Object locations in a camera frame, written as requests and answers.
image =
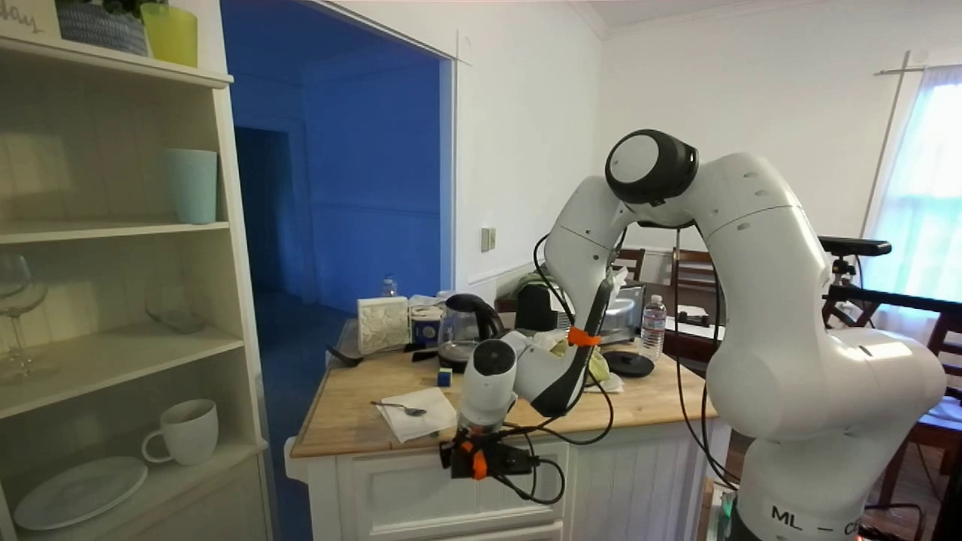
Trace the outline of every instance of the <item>shelf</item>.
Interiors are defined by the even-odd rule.
[[[104,240],[104,238],[150,238],[150,234],[192,234],[225,232],[229,221],[192,225],[172,220],[17,220],[0,225],[0,246],[9,242],[67,242],[67,240]]]
[[[218,453],[205,461],[197,466],[150,466],[146,471],[146,485],[122,505],[116,505],[113,511],[90,520],[90,522],[78,522],[69,530],[58,530],[58,532],[21,532],[21,541],[94,541],[94,539],[110,539],[110,532],[153,515],[164,505],[179,502],[180,497],[192,497],[192,493],[205,493],[205,485],[218,485],[219,479],[225,479],[231,468],[238,468],[244,460],[262,453],[266,444],[254,444],[254,440],[222,440],[218,447]]]
[[[58,364],[58,371],[2,383],[0,421],[234,347],[244,339],[218,326],[172,334],[150,322],[35,344],[29,351]]]
[[[234,79],[222,73],[203,73],[179,62],[159,62],[150,57],[95,49],[84,41],[67,41],[58,36],[12,36],[0,29],[0,68],[12,73],[12,67],[34,68],[67,68],[67,73],[90,73],[99,74],[113,73],[141,81],[172,81],[184,87],[229,87]]]

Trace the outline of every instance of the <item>wine glass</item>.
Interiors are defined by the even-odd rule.
[[[48,296],[48,285],[34,277],[26,256],[0,256],[0,316],[12,325],[12,344],[2,354],[0,381],[29,377],[35,371],[51,371],[51,364],[38,364],[21,336],[21,316],[35,310]]]

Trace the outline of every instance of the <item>white plate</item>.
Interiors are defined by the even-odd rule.
[[[16,520],[35,532],[67,530],[116,507],[136,497],[143,482],[146,466],[131,457],[82,461],[34,487],[26,500],[21,500]]]

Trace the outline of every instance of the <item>blue wall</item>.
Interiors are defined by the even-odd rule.
[[[442,288],[442,61],[298,0],[222,0],[258,291]]]

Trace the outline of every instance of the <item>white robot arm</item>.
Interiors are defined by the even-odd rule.
[[[631,221],[694,225],[724,288],[728,326],[706,386],[720,413],[756,437],[736,539],[850,539],[887,460],[945,393],[941,364],[904,336],[823,326],[827,259],[771,162],[736,154],[698,164],[694,147],[652,130],[610,151],[605,177],[578,187],[545,242],[545,264],[585,334],[597,334],[610,256]],[[581,344],[559,360],[522,334],[485,341],[460,413],[495,426],[522,397],[559,418],[582,386],[590,354]]]

